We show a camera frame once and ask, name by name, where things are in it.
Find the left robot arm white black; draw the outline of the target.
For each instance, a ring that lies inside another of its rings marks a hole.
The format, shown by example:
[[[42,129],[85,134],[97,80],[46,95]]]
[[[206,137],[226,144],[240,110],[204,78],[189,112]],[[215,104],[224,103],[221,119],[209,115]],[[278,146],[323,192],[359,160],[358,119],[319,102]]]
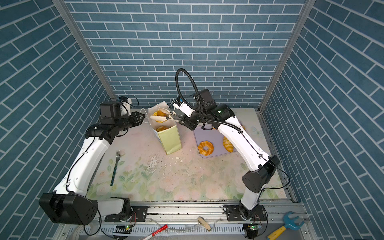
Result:
[[[121,131],[140,126],[144,119],[144,114],[132,112],[108,118],[87,129],[83,146],[68,173],[52,193],[44,193],[39,199],[39,205],[53,223],[85,226],[95,218],[107,217],[120,222],[131,219],[129,199],[94,201],[86,195],[113,140]]]

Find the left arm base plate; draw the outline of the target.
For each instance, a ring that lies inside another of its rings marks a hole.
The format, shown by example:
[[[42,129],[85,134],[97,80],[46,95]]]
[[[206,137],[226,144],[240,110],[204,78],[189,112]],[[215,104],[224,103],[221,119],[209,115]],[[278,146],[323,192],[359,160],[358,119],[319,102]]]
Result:
[[[137,223],[145,222],[147,217],[147,206],[133,206],[128,210],[123,210],[116,215],[109,215],[105,217],[106,223]]]

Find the round orange bun half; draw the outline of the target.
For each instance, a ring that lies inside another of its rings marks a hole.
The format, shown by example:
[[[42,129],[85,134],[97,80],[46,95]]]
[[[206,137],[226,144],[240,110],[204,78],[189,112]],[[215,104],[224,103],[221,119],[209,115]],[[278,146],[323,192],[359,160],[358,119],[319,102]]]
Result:
[[[165,126],[160,126],[157,128],[157,132],[161,132],[161,131],[164,131],[164,130],[167,130],[169,127],[165,127]]]

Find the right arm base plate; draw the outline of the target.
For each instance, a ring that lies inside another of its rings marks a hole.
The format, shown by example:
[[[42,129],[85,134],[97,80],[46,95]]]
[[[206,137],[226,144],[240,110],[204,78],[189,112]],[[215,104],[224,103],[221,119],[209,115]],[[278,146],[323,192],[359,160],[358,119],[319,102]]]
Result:
[[[252,210],[246,209],[242,203],[238,205],[224,205],[223,211],[229,222],[267,220],[267,212],[264,206],[260,204],[257,204]]]

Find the small yellow egg tart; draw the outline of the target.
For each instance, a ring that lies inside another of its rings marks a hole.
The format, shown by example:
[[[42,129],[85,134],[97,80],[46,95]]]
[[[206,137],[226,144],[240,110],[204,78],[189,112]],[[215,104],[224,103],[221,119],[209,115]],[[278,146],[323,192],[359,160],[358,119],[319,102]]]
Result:
[[[164,123],[168,120],[169,113],[163,112],[162,110],[158,110],[154,112],[151,116],[151,119],[157,123]]]

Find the white green paper bag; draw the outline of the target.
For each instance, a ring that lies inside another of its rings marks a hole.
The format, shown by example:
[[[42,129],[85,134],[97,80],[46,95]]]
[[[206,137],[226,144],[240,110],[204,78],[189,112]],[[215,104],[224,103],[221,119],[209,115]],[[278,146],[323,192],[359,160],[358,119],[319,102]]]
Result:
[[[165,150],[166,154],[170,155],[182,149],[180,134],[176,122],[166,121],[164,123],[157,123],[154,120],[150,119],[150,116],[158,109],[167,109],[171,112],[168,104],[163,101],[155,105],[154,107],[148,109],[147,119],[155,133],[155,136],[161,142],[161,145],[163,146],[163,149]],[[157,128],[160,126],[165,126],[169,128],[167,130],[157,132]]]

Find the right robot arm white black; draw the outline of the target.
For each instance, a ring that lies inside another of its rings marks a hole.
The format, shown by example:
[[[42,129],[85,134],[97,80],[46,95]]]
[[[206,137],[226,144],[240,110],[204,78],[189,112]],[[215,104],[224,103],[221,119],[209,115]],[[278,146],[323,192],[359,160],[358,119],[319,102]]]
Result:
[[[183,103],[174,107],[183,112],[179,123],[190,130],[198,124],[207,123],[223,134],[245,160],[249,171],[242,177],[245,193],[239,203],[239,212],[245,220],[254,218],[259,208],[259,199],[267,183],[274,175],[280,160],[277,156],[270,157],[249,136],[240,124],[235,113],[227,106],[220,105],[206,114]]]

